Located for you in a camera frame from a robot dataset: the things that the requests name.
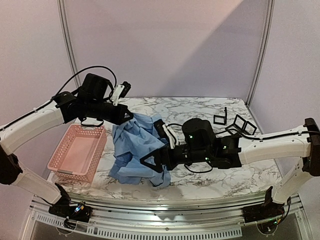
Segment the blue button-up shirt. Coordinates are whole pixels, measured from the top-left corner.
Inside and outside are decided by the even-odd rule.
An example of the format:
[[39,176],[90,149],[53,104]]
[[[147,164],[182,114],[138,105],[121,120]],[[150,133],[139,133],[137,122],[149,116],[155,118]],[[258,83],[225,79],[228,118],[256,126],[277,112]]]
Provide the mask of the blue button-up shirt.
[[112,127],[115,161],[108,174],[110,177],[121,184],[138,185],[145,179],[155,188],[170,185],[171,175],[167,169],[158,173],[140,163],[142,157],[168,143],[160,138],[154,127],[154,123],[161,119],[159,114],[134,113],[133,119]]

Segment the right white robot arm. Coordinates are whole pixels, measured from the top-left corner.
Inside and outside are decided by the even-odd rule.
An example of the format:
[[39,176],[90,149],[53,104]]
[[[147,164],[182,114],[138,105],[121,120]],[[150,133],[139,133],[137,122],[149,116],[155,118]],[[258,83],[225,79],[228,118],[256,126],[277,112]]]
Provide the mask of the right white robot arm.
[[269,218],[298,189],[320,175],[320,129],[313,118],[287,131],[249,136],[236,133],[217,137],[208,120],[192,118],[181,127],[185,144],[160,147],[140,159],[140,163],[158,173],[173,170],[178,165],[208,163],[212,168],[240,168],[258,161],[299,157],[300,160],[271,188],[258,213]]

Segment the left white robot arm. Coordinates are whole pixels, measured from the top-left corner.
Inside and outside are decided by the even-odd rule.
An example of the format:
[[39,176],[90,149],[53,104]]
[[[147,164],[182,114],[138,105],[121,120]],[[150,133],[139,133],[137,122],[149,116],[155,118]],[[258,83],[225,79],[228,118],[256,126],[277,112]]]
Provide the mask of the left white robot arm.
[[45,131],[75,119],[83,122],[93,118],[115,125],[131,120],[133,114],[126,105],[119,103],[130,89],[126,81],[112,86],[108,79],[88,73],[78,89],[57,93],[30,113],[1,127],[0,183],[20,187],[54,205],[63,217],[70,217],[75,210],[66,200],[66,191],[19,163],[14,152]]

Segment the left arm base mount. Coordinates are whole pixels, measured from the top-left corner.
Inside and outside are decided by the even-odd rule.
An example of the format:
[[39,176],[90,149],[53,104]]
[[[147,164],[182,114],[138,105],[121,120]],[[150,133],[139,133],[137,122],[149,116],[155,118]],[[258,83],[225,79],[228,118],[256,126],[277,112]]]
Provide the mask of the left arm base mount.
[[63,227],[66,229],[74,230],[77,222],[88,223],[93,208],[86,205],[84,201],[76,202],[71,205],[71,200],[61,197],[57,203],[49,207],[48,212],[52,215],[64,218]]

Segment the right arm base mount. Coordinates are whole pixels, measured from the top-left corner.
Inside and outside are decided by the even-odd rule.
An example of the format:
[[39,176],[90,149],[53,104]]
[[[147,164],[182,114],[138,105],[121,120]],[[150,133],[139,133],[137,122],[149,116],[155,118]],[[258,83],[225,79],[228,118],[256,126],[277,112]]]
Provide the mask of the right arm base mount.
[[285,211],[284,204],[278,204],[274,202],[265,201],[262,204],[255,204],[243,207],[241,209],[242,216],[245,223],[257,223],[257,229],[265,235],[274,233],[277,227],[282,223],[288,216],[291,206],[291,197],[287,199],[287,211]]

